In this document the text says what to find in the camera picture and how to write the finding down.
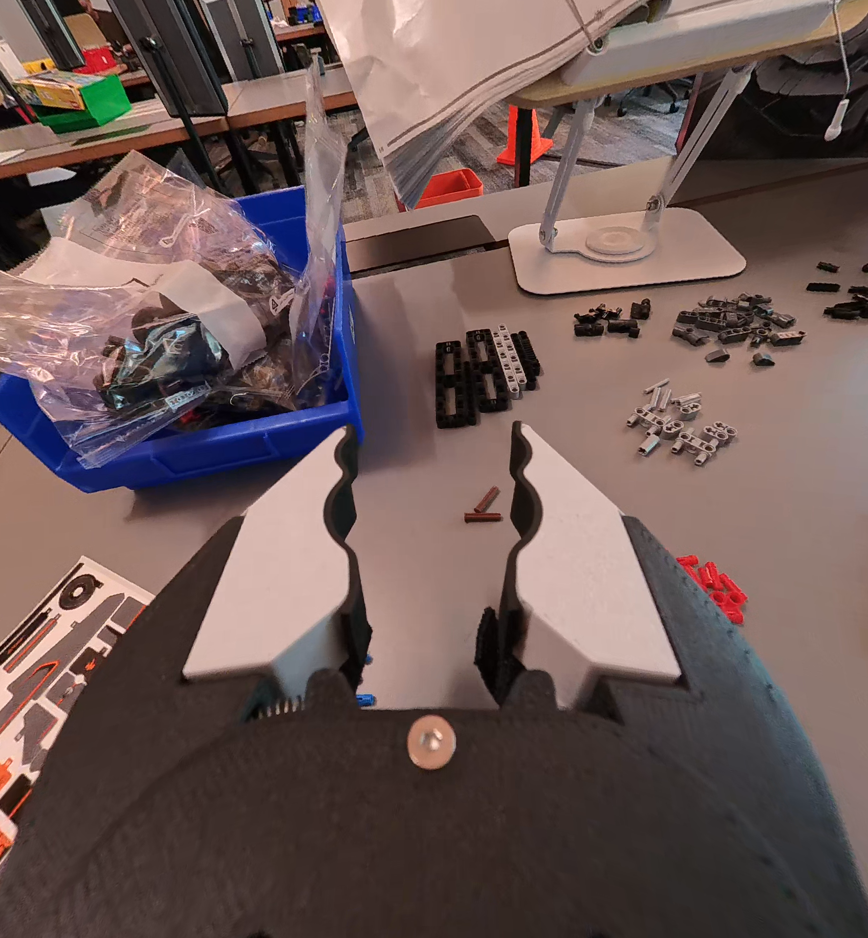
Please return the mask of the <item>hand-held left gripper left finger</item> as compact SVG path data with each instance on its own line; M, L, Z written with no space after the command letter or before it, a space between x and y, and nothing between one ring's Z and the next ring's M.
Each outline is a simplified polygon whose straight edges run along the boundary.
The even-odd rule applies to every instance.
M372 636L347 537L357 511L355 428L338 428L240 516L213 596L186 657L188 681L272 678L302 698L312 674L362 681Z

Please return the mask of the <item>yellow toy box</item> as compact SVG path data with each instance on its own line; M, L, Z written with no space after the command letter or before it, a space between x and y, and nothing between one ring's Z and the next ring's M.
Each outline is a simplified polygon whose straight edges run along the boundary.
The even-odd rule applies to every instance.
M33 107L84 111L87 109L84 91L103 79L100 75L51 69L13 79L13 85Z

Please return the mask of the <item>blue plastic bin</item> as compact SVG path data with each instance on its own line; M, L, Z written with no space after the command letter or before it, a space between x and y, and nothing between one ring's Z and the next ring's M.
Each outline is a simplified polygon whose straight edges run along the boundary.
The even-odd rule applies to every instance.
M119 487L138 490L299 458L348 425L362 440L353 294L342 232L337 235L333 285L330 389L324 405L216 428L180 432L168 427L113 461L87 468L38 405L29 383L6 374L0 377L0 425L54 475L88 493Z

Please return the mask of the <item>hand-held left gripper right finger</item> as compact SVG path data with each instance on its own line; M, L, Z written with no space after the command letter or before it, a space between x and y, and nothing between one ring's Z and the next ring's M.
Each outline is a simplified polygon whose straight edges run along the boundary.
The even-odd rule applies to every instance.
M626 515L531 426L511 430L510 519L518 534L498 610L487 609L475 666L503 704L527 671L548 674L560 709L591 701L601 678L671 686L682 669Z

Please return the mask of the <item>orange traffic cone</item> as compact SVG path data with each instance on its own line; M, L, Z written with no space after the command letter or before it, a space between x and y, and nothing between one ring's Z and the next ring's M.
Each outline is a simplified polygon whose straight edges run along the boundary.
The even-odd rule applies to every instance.
M508 106L506 144L496 156L499 165L532 165L553 147L553 138L540 127L536 111Z

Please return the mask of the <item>scatter of black lego pins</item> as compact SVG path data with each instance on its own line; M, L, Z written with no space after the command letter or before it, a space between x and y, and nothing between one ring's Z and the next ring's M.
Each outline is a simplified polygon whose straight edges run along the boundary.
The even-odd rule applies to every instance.
M819 279L805 290L823 301L818 324L868 327L868 259L859 266L821 260L814 270Z

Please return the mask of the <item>green box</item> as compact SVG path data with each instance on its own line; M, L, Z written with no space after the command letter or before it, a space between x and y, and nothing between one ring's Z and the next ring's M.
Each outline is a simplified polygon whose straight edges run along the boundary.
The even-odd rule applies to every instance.
M133 110L117 75L104 76L98 85L84 91L84 100L84 111L31 107L41 123L59 135L102 128Z

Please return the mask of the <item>orange plastic bin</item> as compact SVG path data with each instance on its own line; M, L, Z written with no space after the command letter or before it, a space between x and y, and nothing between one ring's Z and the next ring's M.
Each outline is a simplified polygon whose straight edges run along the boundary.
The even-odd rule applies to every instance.
M470 168L434 174L425 187L416 209L449 205L484 194L484 183Z

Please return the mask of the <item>clear plastic parts bag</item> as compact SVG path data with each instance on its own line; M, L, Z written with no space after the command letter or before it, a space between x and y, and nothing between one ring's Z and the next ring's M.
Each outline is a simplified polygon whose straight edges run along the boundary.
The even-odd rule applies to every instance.
M87 468L194 408L300 411L290 311L307 261L237 202L132 153L71 203L19 273L0 271L0 372L27 380Z
M292 373L299 409L324 405L331 384L337 241L347 146L327 118L319 64L306 72L304 139L307 261L290 311Z

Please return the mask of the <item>lego sticker sheet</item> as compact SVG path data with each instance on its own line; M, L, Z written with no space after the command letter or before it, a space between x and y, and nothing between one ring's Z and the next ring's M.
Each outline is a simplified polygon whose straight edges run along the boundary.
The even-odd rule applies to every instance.
M153 598L81 557L0 644L0 870L72 707Z

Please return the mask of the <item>grey upright panel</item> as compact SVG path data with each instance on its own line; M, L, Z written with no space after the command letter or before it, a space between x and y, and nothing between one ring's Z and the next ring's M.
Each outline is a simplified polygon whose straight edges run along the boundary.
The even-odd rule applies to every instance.
M202 5L233 82L286 71L262 1L203 1Z

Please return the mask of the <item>grey background table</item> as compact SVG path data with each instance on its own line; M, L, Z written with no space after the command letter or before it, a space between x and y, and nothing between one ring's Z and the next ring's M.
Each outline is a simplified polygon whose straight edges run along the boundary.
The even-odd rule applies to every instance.
M192 140L186 125L179 119L170 118L140 125L128 123L115 133L115 136L76 134L72 140L70 135L64 135L51 146L25 150L0 163L0 180Z
M229 128L238 131L306 114L308 72L298 69L271 77L224 85L229 102ZM327 112L357 106L346 71L340 64L328 65L320 76L324 109Z

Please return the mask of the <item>pile of red lego pins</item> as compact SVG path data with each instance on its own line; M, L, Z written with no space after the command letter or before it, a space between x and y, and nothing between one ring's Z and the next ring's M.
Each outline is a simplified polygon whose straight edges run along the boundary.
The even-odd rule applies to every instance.
M748 596L733 578L721 571L712 561L701 563L694 554L679 556L676 562L707 593L711 602L729 622L736 627L744 626L744 610Z

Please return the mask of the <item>black lego beam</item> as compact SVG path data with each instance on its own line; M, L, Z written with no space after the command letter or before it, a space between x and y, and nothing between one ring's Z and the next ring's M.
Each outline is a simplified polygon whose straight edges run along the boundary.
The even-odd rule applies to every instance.
M534 391L537 388L542 368L531 340L524 330L513 332L511 338L525 374L526 390Z

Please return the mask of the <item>pile of light grey connectors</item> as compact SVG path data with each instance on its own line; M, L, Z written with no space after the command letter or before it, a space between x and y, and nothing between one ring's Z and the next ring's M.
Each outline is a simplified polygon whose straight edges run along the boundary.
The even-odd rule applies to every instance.
M663 449L675 456L686 456L699 468L712 463L740 438L740 431L723 420L699 426L703 395L677 394L669 378L647 386L642 395L646 400L625 421L626 429L641 434L636 449L640 458L649 458Z

